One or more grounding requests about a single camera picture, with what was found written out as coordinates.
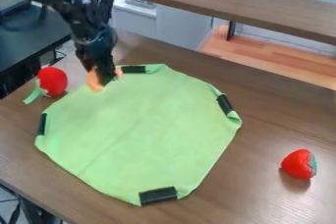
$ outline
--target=toy strawberry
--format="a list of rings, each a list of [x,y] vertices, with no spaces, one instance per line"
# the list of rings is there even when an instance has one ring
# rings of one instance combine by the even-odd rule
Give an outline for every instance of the toy strawberry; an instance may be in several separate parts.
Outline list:
[[[67,88],[67,75],[60,69],[47,67],[41,69],[35,81],[35,89],[31,95],[25,99],[24,103],[29,104],[43,94],[46,96],[57,96],[62,94]]]
[[[299,149],[290,153],[281,162],[281,167],[293,177],[308,180],[316,175],[316,160],[307,149]]]

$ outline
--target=orange object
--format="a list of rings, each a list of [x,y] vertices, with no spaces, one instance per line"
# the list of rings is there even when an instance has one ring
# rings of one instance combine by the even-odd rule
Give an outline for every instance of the orange object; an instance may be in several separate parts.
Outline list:
[[[123,71],[121,69],[116,69],[116,75],[117,78],[121,78],[123,76]],[[104,88],[104,86],[99,83],[99,79],[94,68],[88,72],[86,83],[94,92],[101,92]]]
[[[316,160],[307,149],[299,149],[290,153],[281,162],[281,167],[293,177],[308,180],[316,175]]]

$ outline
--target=green towel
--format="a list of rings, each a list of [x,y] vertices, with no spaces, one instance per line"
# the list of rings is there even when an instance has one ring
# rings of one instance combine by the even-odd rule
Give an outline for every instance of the green towel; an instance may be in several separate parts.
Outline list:
[[[146,69],[55,102],[35,142],[93,188],[135,205],[156,189],[187,196],[242,125],[235,111],[223,112],[212,85],[165,65]]]

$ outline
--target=wooden shelf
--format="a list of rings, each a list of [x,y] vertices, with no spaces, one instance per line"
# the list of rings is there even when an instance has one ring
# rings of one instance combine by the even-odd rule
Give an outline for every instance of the wooden shelf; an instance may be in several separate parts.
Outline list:
[[[336,5],[315,0],[148,0],[325,43],[336,42]]]
[[[226,41],[226,32],[226,26],[216,29],[200,52],[336,90],[334,58],[242,36]]]

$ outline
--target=black table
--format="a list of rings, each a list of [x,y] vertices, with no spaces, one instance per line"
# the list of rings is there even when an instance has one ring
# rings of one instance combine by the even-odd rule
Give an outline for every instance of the black table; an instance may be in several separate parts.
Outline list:
[[[40,12],[32,5],[5,20],[6,27],[14,29],[0,24],[0,98],[37,74],[41,55],[70,39],[70,29],[57,13],[47,10],[37,22]]]

